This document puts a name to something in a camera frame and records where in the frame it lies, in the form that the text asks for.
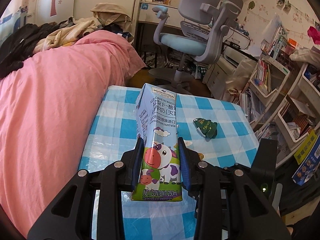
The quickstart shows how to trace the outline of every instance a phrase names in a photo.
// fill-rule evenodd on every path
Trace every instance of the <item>pink bedsheet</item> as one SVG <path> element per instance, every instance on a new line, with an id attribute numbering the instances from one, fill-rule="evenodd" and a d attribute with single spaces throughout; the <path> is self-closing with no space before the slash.
<path id="1" fill-rule="evenodd" d="M 24 236 L 76 173 L 108 86 L 143 66 L 124 38 L 96 31 L 0 81 L 0 203 Z"/>

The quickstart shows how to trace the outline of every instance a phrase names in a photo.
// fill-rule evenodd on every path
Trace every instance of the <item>cartoon calf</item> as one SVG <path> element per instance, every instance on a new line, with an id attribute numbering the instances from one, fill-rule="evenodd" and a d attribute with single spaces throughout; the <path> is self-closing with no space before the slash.
<path id="1" fill-rule="evenodd" d="M 180 165 L 170 163 L 172 157 L 177 158 L 176 153 L 163 143 L 155 141 L 154 144 L 146 151 L 144 161 L 152 168 L 159 169 L 160 183 L 169 184 L 171 181 L 172 184 L 180 184 Z"/>
<path id="2" fill-rule="evenodd" d="M 140 184 L 146 185 L 145 189 L 148 190 L 159 190 L 159 180 L 151 177 L 153 170 L 143 169 L 140 173 Z"/>

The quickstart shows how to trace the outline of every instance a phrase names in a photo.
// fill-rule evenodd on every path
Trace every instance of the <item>cloud illustration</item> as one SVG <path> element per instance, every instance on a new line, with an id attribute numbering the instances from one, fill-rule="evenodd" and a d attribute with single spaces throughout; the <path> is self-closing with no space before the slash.
<path id="1" fill-rule="evenodd" d="M 154 128 L 153 131 L 161 137 L 167 137 L 168 135 L 170 135 L 168 131 L 161 129 L 160 127 Z"/>

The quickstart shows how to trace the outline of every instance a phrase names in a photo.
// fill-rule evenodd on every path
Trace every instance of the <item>black clothing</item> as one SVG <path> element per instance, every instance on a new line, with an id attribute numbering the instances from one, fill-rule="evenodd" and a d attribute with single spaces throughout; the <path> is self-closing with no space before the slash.
<path id="1" fill-rule="evenodd" d="M 59 29 L 59 25 L 26 24 L 11 34 L 0 47 L 0 79 L 23 67 L 23 61 L 33 55 L 39 40 Z"/>

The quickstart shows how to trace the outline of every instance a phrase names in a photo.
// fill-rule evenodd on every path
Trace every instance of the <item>blue checkered tablecloth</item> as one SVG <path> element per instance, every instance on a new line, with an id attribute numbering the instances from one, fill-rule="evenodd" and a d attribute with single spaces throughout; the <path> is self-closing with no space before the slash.
<path id="1" fill-rule="evenodd" d="M 111 86 L 103 98 L 92 124 L 79 169 L 103 170 L 120 160 L 136 144 L 135 101 L 140 89 Z M 218 123 L 218 135 L 206 140 L 193 124 L 195 118 Z M 241 108 L 210 98 L 178 95 L 176 102 L 178 137 L 192 141 L 190 149 L 202 153 L 215 166 L 232 166 L 235 162 L 251 166 L 258 141 Z M 126 240 L 193 239 L 196 219 L 195 200 L 183 189 L 181 202 L 131 201 L 122 193 Z M 96 236 L 97 205 L 94 206 L 92 237 Z"/>

